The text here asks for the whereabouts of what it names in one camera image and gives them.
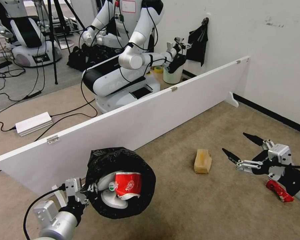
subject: black trash bag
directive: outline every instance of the black trash bag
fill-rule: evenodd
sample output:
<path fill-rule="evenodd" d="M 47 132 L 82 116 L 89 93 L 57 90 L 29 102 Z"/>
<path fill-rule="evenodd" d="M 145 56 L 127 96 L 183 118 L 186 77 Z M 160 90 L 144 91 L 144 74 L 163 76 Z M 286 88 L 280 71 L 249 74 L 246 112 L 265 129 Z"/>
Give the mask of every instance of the black trash bag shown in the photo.
<path fill-rule="evenodd" d="M 179 67 L 185 64 L 187 61 L 187 57 L 185 55 L 177 54 L 172 63 L 167 67 L 167 70 L 170 74 L 173 74 Z"/>
<path fill-rule="evenodd" d="M 208 23 L 209 18 L 205 18 L 198 29 L 189 33 L 190 35 L 188 38 L 188 43 L 192 44 L 192 46 L 187 50 L 187 59 L 200 62 L 201 67 L 203 66 L 204 57 L 206 54 Z"/>
<path fill-rule="evenodd" d="M 123 49 L 115 49 L 101 45 L 88 47 L 84 43 L 81 49 L 77 46 L 73 48 L 72 53 L 69 55 L 67 65 L 83 72 L 87 68 L 117 56 L 123 51 Z"/>
<path fill-rule="evenodd" d="M 142 213 L 150 204 L 156 185 L 156 176 L 151 167 L 134 151 L 124 147 L 105 148 L 91 151 L 84 190 L 107 174 L 116 171 L 138 172 L 142 176 L 141 196 L 128 199 L 128 207 L 116 209 L 107 206 L 101 199 L 102 192 L 87 192 L 94 209 L 111 219 L 127 218 Z"/>

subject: black baseboard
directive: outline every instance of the black baseboard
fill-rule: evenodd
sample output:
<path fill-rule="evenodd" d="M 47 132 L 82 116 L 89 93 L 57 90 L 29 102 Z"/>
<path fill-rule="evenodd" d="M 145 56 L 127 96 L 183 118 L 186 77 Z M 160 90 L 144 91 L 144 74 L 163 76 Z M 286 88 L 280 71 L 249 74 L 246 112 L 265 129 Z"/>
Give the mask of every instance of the black baseboard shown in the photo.
<path fill-rule="evenodd" d="M 272 117 L 272 118 L 278 120 L 279 122 L 282 122 L 282 123 L 288 125 L 289 127 L 291 127 L 291 128 L 293 128 L 293 129 L 300 132 L 300 124 L 298 124 L 294 121 L 291 121 L 288 118 L 285 118 L 285 117 L 283 117 L 283 116 L 281 116 L 281 115 L 279 115 L 275 112 L 272 112 L 272 111 L 270 111 L 270 110 L 268 110 L 268 109 L 266 109 L 266 108 L 264 108 L 264 107 L 262 107 L 262 106 L 260 106 L 256 103 L 254 103 L 254 102 L 251 102 L 251 101 L 249 101 L 249 100 L 247 100 L 243 97 L 240 97 L 237 94 L 233 94 L 233 97 L 234 97 L 235 100 L 237 100 L 237 101 L 239 101 L 239 102 L 241 102 L 241 103 L 243 103 L 243 104 L 245 104 L 249 107 L 252 107 L 252 108 L 258 110 L 259 112 L 262 112 L 263 114 L 266 114 L 269 117 Z"/>
<path fill-rule="evenodd" d="M 188 77 L 191 77 L 191 78 L 197 76 L 197 75 L 194 75 L 194 74 L 191 73 L 191 72 L 188 72 L 187 70 L 182 70 L 182 73 L 183 73 L 184 75 L 187 75 Z"/>

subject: yellow tape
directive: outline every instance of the yellow tape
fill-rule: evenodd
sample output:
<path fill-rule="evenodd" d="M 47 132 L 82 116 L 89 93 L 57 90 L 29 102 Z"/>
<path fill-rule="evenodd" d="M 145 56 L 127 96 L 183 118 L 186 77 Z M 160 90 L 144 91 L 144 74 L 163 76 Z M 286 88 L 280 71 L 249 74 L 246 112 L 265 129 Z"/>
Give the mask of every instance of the yellow tape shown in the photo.
<path fill-rule="evenodd" d="M 161 67 L 161 66 L 155 67 L 154 68 L 154 72 L 156 72 L 156 73 L 163 73 L 163 67 Z"/>

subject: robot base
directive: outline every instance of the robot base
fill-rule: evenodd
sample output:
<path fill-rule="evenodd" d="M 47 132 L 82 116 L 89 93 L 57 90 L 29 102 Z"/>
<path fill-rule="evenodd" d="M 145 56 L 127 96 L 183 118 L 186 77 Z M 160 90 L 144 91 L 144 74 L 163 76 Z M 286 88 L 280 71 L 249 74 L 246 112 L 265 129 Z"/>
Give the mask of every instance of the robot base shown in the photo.
<path fill-rule="evenodd" d="M 102 113 L 107 113 L 160 91 L 160 83 L 155 79 L 152 73 L 145 75 L 145 78 L 146 80 L 106 97 L 96 95 L 97 107 Z"/>
<path fill-rule="evenodd" d="M 61 50 L 57 42 L 54 42 L 56 61 L 61 59 Z M 53 63 L 52 42 L 46 41 L 39 48 L 27 48 L 18 46 L 12 49 L 16 63 L 23 67 L 37 67 Z"/>

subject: tripod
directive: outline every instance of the tripod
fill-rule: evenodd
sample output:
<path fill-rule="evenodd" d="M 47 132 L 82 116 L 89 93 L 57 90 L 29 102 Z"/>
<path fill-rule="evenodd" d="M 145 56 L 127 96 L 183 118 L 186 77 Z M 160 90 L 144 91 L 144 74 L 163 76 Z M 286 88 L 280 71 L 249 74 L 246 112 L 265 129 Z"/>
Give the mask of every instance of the tripod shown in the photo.
<path fill-rule="evenodd" d="M 66 44 L 68 47 L 68 51 L 70 54 L 70 48 L 69 48 L 69 44 L 68 44 L 68 40 L 67 40 L 67 34 L 69 33 L 73 33 L 73 32 L 78 32 L 78 31 L 70 31 L 70 28 L 66 25 L 66 21 L 64 20 L 64 16 L 62 13 L 62 9 L 60 7 L 60 3 L 59 0 L 53 0 L 54 1 L 54 5 L 56 7 L 56 11 L 58 14 L 58 18 L 60 20 L 60 26 L 62 27 L 63 30 L 63 35 L 65 37 L 66 40 Z M 64 0 L 66 5 L 68 6 L 68 8 L 70 9 L 70 11 L 72 12 L 72 14 L 75 16 L 76 20 L 79 22 L 79 24 L 81 25 L 82 29 L 84 30 L 85 27 L 82 24 L 81 20 L 79 19 L 79 17 L 77 16 L 77 14 L 75 13 L 75 11 L 73 10 L 72 6 L 70 5 L 70 3 L 68 2 L 68 0 Z M 50 29 L 50 40 L 52 42 L 52 57 L 53 57 L 53 69 L 54 69 L 54 83 L 57 85 L 58 84 L 58 77 L 57 77 L 57 64 L 56 64 L 56 52 L 55 52 L 55 48 L 54 48 L 54 40 L 55 40 L 55 33 L 54 33 L 54 29 L 53 29 L 53 22 L 52 22 L 52 8 L 51 8 L 51 0 L 48 0 L 48 16 L 49 16 L 49 29 Z"/>

